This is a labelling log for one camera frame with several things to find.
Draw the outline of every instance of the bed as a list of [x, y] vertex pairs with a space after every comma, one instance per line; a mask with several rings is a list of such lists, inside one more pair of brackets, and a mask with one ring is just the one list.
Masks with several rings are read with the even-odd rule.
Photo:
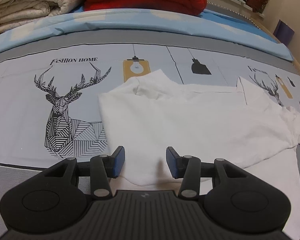
[[[162, 69], [179, 84], [234, 87], [242, 76], [263, 84], [274, 102], [300, 112], [300, 75], [289, 50], [249, 20], [212, 10], [201, 18], [156, 10], [99, 10], [50, 17], [1, 34], [0, 198], [63, 158], [87, 161], [110, 154], [97, 94], [133, 75], [129, 67], [136, 58], [148, 72]], [[76, 84], [89, 83], [110, 67], [104, 81], [67, 101]], [[54, 97], [46, 96], [48, 89], [56, 90]], [[55, 122], [60, 109], [68, 124]], [[247, 170], [296, 203], [294, 221], [285, 230], [300, 239], [300, 145], [297, 156], [285, 151]], [[111, 186], [178, 190], [180, 183], [141, 187], [118, 178]], [[89, 181], [82, 178], [79, 188], [89, 192]], [[201, 183], [202, 194], [211, 188], [211, 181]], [[5, 230], [0, 217], [0, 235]]]

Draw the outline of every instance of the deer print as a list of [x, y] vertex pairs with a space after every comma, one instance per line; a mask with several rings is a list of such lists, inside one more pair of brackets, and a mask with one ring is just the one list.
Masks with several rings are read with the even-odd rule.
[[57, 88], [52, 86], [54, 77], [47, 86], [43, 82], [44, 74], [51, 68], [43, 72], [38, 80], [36, 80], [37, 76], [34, 76], [36, 87], [47, 93], [46, 99], [52, 104], [44, 145], [51, 155], [57, 158], [99, 155], [107, 146], [102, 122], [85, 122], [72, 119], [68, 115], [69, 104], [82, 95], [79, 91], [100, 83], [111, 71], [109, 68], [101, 77], [101, 71], [94, 65], [91, 64], [91, 66], [96, 70], [94, 78], [90, 78], [90, 81], [86, 83], [82, 74], [81, 82], [71, 87], [65, 96], [59, 96], [56, 92]]
[[279, 89], [279, 87], [278, 87], [278, 84], [277, 84], [277, 82], [276, 81], [273, 81], [270, 77], [270, 80], [271, 80], [271, 85], [272, 85], [272, 88], [271, 87], [268, 87], [268, 86], [266, 86], [265, 85], [265, 83], [263, 82], [263, 80], [261, 80], [262, 81], [262, 84], [260, 83], [260, 82], [258, 82], [258, 80], [256, 79], [256, 74], [254, 74], [254, 79], [251, 77], [251, 76], [249, 76], [251, 79], [252, 79], [252, 81], [253, 82], [255, 82], [259, 87], [261, 87], [261, 88], [263, 88], [264, 90], [267, 90], [268, 91], [268, 93], [269, 93], [269, 95], [271, 95], [272, 97], [274, 97], [276, 100], [277, 100], [277, 102], [278, 102], [278, 104], [280, 105], [280, 106], [284, 106], [283, 105], [283, 103], [280, 101], [280, 99], [279, 99], [279, 94], [278, 94], [278, 89]]

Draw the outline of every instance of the metal screw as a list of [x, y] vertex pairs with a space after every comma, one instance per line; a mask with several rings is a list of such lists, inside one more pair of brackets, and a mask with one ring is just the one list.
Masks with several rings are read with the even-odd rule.
[[96, 189], [93, 194], [97, 197], [106, 197], [110, 194], [109, 190], [105, 188]]
[[181, 192], [181, 195], [186, 198], [192, 198], [197, 195], [197, 193], [192, 189], [185, 189]]

